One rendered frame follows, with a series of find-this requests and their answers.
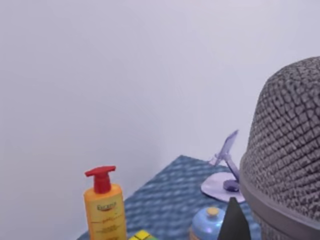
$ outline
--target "gray hat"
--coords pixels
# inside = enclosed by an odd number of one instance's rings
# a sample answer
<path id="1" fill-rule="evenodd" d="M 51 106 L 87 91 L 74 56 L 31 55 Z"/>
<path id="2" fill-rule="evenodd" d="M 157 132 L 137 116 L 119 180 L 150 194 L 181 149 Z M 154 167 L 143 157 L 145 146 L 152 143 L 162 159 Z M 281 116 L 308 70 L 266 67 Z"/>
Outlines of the gray hat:
<path id="1" fill-rule="evenodd" d="M 267 80 L 241 159 L 240 189 L 263 240 L 320 240 L 320 57 Z"/>

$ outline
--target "white wall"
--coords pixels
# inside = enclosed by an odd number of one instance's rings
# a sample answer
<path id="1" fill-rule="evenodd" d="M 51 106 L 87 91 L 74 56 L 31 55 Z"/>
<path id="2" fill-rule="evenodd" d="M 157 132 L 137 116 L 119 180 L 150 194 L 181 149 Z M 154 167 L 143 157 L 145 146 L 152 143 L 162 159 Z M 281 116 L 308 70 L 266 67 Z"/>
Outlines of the white wall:
<path id="1" fill-rule="evenodd" d="M 320 55 L 315 0 L 1 3 L 3 240 L 76 239 L 92 167 L 127 197 L 237 128 L 238 161 L 266 79 Z"/>

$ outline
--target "pump dispenser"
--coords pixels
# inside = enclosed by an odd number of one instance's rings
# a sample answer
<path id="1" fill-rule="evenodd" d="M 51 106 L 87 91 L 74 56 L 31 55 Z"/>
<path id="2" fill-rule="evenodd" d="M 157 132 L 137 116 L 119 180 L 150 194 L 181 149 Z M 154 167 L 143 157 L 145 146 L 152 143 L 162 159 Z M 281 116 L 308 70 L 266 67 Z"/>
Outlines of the pump dispenser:
<path id="1" fill-rule="evenodd" d="M 127 239 L 122 190 L 109 178 L 109 172 L 115 170 L 115 166 L 100 166 L 85 172 L 94 182 L 84 193 L 90 240 Z"/>

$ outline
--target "checkered tablecloth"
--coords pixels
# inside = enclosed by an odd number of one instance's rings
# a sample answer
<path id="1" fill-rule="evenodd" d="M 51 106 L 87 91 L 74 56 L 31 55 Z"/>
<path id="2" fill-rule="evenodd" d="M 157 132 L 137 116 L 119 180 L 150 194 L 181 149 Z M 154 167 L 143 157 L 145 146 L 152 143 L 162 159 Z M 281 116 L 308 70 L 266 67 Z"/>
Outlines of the checkered tablecloth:
<path id="1" fill-rule="evenodd" d="M 180 156 L 125 201 L 128 237 L 141 229 L 160 240 L 187 240 L 193 216 L 202 208 L 227 204 L 201 192 L 202 182 L 213 173 L 228 172 L 205 161 Z M 247 203 L 240 204 L 249 222 L 252 240 L 261 240 L 260 227 Z M 86 232 L 77 240 L 89 240 Z"/>

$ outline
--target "blue round container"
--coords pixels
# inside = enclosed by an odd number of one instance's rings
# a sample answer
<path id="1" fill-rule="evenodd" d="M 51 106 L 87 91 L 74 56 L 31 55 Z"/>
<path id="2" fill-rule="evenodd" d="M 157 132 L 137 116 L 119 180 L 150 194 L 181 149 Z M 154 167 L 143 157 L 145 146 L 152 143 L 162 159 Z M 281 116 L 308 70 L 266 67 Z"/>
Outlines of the blue round container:
<path id="1" fill-rule="evenodd" d="M 192 219 L 191 231 L 199 240 L 217 240 L 226 212 L 216 207 L 206 207 Z"/>

